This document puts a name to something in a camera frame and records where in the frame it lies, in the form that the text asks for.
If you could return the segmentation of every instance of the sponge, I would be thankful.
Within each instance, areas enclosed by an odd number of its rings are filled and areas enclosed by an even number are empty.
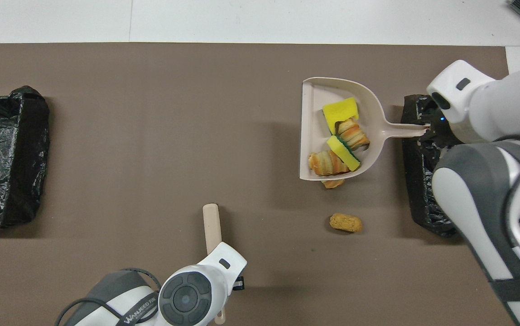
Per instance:
[[[332,151],[349,167],[349,170],[358,169],[361,162],[351,153],[345,144],[343,144],[337,136],[330,136],[327,140],[328,146]]]
[[[340,102],[331,103],[323,106],[324,118],[327,120],[328,129],[331,134],[336,134],[335,125],[337,122],[347,120],[348,118],[359,119],[357,112],[357,102],[354,97],[342,100]]]

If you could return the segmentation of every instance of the cable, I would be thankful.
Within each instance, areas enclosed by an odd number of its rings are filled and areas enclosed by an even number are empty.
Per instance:
[[[495,139],[494,142],[501,142],[502,140],[517,140],[520,142],[519,134],[509,134],[508,136],[502,136],[498,139]]]
[[[153,313],[150,313],[149,316],[146,316],[146,317],[143,317],[141,318],[140,320],[137,321],[138,324],[141,324],[142,322],[146,322],[148,320],[150,320],[151,318],[153,318],[153,316],[155,316],[155,314],[157,313],[157,305],[155,306],[155,310],[153,310]]]
[[[157,285],[157,292],[159,292],[159,289],[161,289],[161,283],[159,283],[157,278],[152,273],[146,271],[145,269],[141,269],[141,268],[124,268],[122,270],[130,270],[132,272],[138,272],[138,273],[145,274],[145,275],[149,276],[149,278],[152,279],[155,282],[155,284]]]
[[[510,210],[510,202],[513,200],[513,197],[515,195],[515,192],[517,191],[518,187],[520,186],[520,173],[515,178],[514,183],[508,190],[508,193],[506,194],[506,197],[504,198],[504,202],[502,204],[502,214],[505,220],[508,219],[509,210]]]
[[[121,319],[123,316],[120,315],[117,311],[115,311],[115,309],[111,308],[111,306],[109,306],[105,301],[103,300],[99,300],[99,299],[95,299],[94,297],[83,297],[82,299],[78,299],[78,300],[75,300],[73,302],[70,303],[70,305],[68,305],[65,309],[63,309],[63,311],[61,312],[61,314],[59,314],[59,318],[57,318],[57,321],[55,322],[55,326],[59,326],[59,323],[61,322],[61,320],[63,319],[63,316],[74,306],[78,305],[79,303],[81,302],[92,302],[92,303],[96,303],[97,305],[107,309],[107,311],[109,311],[110,313],[112,313],[115,317],[117,317],[118,319]]]

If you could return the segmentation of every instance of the food scrap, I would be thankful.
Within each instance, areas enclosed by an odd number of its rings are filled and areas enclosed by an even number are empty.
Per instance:
[[[338,175],[349,171],[349,167],[333,151],[310,153],[308,167],[320,176]]]
[[[335,213],[331,216],[330,225],[337,230],[349,232],[360,232],[363,229],[363,222],[356,216]]]
[[[367,136],[354,118],[348,118],[338,124],[336,134],[349,146],[351,151],[369,144]]]
[[[321,181],[326,189],[333,189],[345,183],[345,179]]]

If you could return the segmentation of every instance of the black plastic bag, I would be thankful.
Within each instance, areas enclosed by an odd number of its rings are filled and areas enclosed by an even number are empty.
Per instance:
[[[461,144],[461,141],[453,135],[443,113],[429,95],[406,96],[401,123],[431,125],[423,136],[401,141],[411,217],[425,229],[450,238],[457,231],[435,200],[431,179],[442,150]]]
[[[49,110],[29,86],[0,96],[0,228],[32,221],[47,174]]]

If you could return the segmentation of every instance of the white table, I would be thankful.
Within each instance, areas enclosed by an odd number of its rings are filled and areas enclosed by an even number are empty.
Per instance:
[[[0,43],[370,43],[506,46],[504,0],[0,0]]]

